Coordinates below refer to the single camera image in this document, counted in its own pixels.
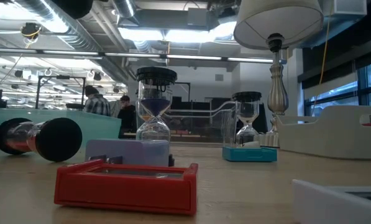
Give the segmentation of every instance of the blue base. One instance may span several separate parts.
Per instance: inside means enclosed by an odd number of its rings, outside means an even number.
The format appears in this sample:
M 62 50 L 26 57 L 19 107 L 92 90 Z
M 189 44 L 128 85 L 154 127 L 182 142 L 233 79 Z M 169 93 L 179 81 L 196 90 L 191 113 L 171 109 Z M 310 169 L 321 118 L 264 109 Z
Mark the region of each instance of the blue base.
M 276 162 L 276 149 L 262 147 L 260 149 L 222 148 L 222 158 L 231 162 Z

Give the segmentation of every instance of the red plastic frame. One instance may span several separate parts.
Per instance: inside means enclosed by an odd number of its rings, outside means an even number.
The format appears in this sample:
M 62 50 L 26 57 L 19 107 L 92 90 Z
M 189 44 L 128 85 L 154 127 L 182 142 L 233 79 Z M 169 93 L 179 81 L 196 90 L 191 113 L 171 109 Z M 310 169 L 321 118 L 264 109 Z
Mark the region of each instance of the red plastic frame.
M 183 178 L 105 174 L 100 169 L 183 173 Z M 95 160 L 57 170 L 54 203 L 153 213 L 196 213 L 198 165 L 189 168 L 105 164 Z

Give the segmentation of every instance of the wooden table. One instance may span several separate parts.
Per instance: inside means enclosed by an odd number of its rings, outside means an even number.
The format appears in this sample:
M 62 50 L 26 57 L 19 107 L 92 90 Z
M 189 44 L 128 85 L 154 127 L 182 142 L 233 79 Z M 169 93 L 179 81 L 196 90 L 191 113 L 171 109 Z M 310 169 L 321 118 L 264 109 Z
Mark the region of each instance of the wooden table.
M 199 164 L 195 217 L 60 207 L 53 204 L 54 164 L 37 155 L 0 152 L 0 224 L 42 223 L 294 223 L 291 180 L 371 185 L 371 162 L 280 152 L 277 163 L 232 163 L 218 148 L 172 147 L 176 166 Z M 69 163 L 83 161 L 79 152 Z

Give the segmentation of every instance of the teal counter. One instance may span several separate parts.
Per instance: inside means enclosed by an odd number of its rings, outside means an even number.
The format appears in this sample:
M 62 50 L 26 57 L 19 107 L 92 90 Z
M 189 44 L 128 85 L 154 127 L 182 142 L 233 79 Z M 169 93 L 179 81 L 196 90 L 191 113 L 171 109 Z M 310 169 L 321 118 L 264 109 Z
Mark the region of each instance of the teal counter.
M 83 133 L 82 147 L 90 139 L 117 139 L 121 120 L 81 111 L 0 109 L 0 124 L 12 118 L 27 118 L 35 123 L 53 118 L 69 118 L 75 121 Z

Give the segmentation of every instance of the white lampshade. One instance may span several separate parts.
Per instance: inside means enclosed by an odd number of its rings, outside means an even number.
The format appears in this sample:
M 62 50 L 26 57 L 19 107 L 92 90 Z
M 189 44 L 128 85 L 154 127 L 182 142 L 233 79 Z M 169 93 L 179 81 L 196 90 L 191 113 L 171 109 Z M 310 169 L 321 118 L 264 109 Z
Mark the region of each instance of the white lampshade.
M 281 34 L 283 47 L 322 29 L 318 0 L 243 0 L 234 31 L 235 40 L 250 49 L 268 49 L 271 34 Z

